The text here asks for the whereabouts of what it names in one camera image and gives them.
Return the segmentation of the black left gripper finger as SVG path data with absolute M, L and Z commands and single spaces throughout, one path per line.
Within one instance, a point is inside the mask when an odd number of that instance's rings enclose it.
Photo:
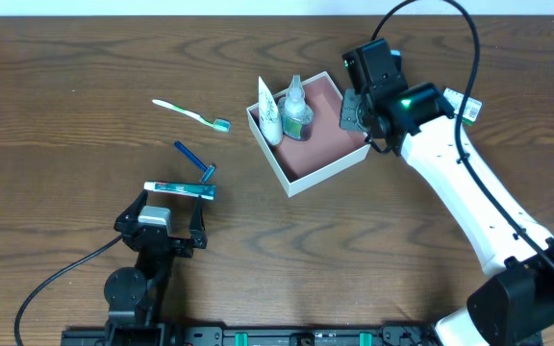
M 146 206 L 148 192 L 143 190 L 137 199 L 116 219 L 113 228 L 122 235 L 132 235 L 141 228 L 139 215 Z
M 203 203 L 202 197 L 197 197 L 194 203 L 194 209 L 189 222 L 189 233 L 193 247 L 205 249 L 208 244 L 206 229 L 203 218 Z

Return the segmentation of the teal white toothpaste tube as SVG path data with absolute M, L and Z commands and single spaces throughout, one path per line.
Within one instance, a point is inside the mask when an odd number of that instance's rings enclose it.
M 215 197 L 214 185 L 149 181 L 143 184 L 143 188 L 151 192 L 168 193 L 194 198 L 200 197 L 206 200 L 213 200 Z

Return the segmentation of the green white soap box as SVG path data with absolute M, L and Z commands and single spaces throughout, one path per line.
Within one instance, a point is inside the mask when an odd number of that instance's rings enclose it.
M 443 92 L 443 96 L 454 108 L 454 113 L 458 114 L 458 111 L 464 101 L 464 95 L 456 90 L 447 87 Z M 462 122 L 467 125 L 472 125 L 477 120 L 478 114 L 482 107 L 483 103 L 481 101 L 469 97 L 464 108 Z

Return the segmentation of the clear foam pump bottle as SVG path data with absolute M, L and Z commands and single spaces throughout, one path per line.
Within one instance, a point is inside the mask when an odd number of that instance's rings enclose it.
M 278 101 L 283 133 L 298 141 L 311 137 L 314 112 L 305 101 L 305 90 L 299 75 L 294 75 L 286 93 Z

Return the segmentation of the white pink-lined box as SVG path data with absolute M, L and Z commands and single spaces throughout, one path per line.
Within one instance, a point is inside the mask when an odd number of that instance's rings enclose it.
M 286 136 L 278 146 L 270 146 L 260 130 L 258 106 L 246 108 L 249 128 L 289 197 L 363 161 L 370 149 L 365 134 L 340 127 L 343 96 L 328 72 L 304 80 L 302 87 L 315 114 L 306 141 Z

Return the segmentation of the white Pantene tube gold cap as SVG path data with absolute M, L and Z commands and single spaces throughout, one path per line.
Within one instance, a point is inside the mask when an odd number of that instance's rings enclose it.
M 270 146 L 277 146 L 283 140 L 283 127 L 277 104 L 264 80 L 258 78 L 258 116 L 261 133 Z

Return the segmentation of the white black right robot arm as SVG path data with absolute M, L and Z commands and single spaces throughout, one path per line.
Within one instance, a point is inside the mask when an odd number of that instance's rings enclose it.
M 438 345 L 536 344 L 554 325 L 554 236 L 499 182 L 469 141 L 481 102 L 432 83 L 408 86 L 399 52 L 374 40 L 342 56 L 352 86 L 340 126 L 382 138 L 435 190 L 488 280 L 433 326 Z

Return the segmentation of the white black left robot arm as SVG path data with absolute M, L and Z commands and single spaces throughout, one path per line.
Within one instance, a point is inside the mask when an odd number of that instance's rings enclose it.
M 136 264 L 115 270 L 104 285 L 109 304 L 106 345 L 181 345 L 177 329 L 160 320 L 165 291 L 177 258 L 190 259 L 196 249 L 207 247 L 203 203 L 197 197 L 189 222 L 189 236 L 171 234 L 168 208 L 147 204 L 148 192 L 116 219 L 113 228 L 122 242 L 138 254 Z

